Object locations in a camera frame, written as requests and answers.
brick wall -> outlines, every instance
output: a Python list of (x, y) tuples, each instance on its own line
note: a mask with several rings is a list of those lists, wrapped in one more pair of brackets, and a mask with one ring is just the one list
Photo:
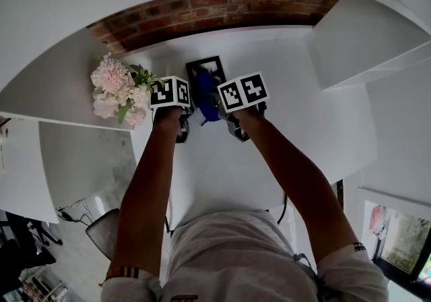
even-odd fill
[(339, 0), (155, 0), (88, 26), (113, 53), (224, 28), (316, 25)]

flower bouquet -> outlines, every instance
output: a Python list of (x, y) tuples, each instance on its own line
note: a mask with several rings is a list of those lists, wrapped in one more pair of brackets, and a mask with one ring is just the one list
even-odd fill
[(119, 123), (126, 120), (130, 125), (140, 125), (145, 119), (153, 84), (163, 81), (141, 65), (130, 69), (110, 53), (100, 57), (99, 67), (91, 74), (95, 87), (94, 114), (107, 119), (117, 116)]

green foliage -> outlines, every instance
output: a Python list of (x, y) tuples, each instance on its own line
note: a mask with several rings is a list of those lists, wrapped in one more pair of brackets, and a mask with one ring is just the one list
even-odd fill
[(141, 65), (130, 65), (130, 68), (133, 70), (131, 76), (135, 82), (135, 86), (145, 84), (150, 89), (150, 92), (153, 92), (153, 85), (156, 82), (161, 83), (161, 85), (164, 84), (163, 80), (156, 78), (153, 73), (148, 71), (148, 69), (144, 69)]
[(125, 106), (119, 106), (119, 111), (117, 112), (117, 117), (119, 118), (120, 125), (123, 123), (127, 111), (132, 107), (132, 100), (129, 98)]

white t-shirt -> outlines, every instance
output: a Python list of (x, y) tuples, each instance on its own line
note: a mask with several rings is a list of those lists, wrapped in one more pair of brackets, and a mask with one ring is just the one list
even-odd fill
[(318, 290), (330, 290), (323, 301), (388, 299), (386, 279), (361, 245), (328, 255), (317, 271), (314, 279), (294, 260), (268, 212), (220, 212), (175, 230), (163, 288), (151, 274), (126, 269), (105, 281), (102, 302), (317, 302)]

window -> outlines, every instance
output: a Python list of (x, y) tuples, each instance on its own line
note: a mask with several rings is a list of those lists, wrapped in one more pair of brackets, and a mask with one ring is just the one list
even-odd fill
[(421, 299), (430, 296), (431, 221), (375, 206), (370, 230), (378, 237), (373, 262), (385, 276)]

